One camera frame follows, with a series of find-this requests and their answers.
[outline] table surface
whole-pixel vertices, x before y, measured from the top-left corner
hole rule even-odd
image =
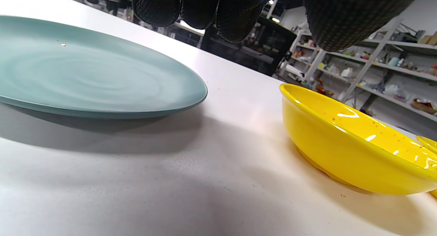
[[[307,164],[280,81],[71,0],[0,0],[0,14],[131,40],[209,87],[192,110],[140,121],[0,105],[0,235],[436,235],[429,194],[361,193]]]

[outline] bowl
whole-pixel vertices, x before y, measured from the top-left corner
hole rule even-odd
[[[417,136],[417,140],[420,144],[422,144],[425,148],[428,148],[434,153],[437,153],[437,141],[434,141],[432,139],[426,138],[424,136]],[[435,198],[437,198],[437,191],[431,191],[430,192]]]
[[[437,189],[437,156],[378,120],[296,85],[280,86],[284,125],[298,151],[334,180],[408,195]]]

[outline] light blue plate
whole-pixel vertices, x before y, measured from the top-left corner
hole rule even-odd
[[[0,16],[0,102],[133,119],[190,109],[207,92],[191,69],[150,48],[74,26]]]

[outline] box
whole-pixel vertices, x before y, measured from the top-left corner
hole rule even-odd
[[[429,39],[426,44],[433,45],[433,46],[437,45],[437,36],[431,37],[431,39]]]
[[[432,36],[431,35],[425,35],[425,37],[423,37],[420,41],[419,44],[427,44],[429,42],[429,40],[431,40]]]

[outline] black glove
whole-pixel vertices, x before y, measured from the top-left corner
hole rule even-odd
[[[206,29],[215,19],[228,41],[249,34],[269,0],[133,0],[138,18],[168,26],[179,15],[188,25]],[[317,45],[338,51],[361,41],[398,15],[414,0],[305,0],[308,23]]]

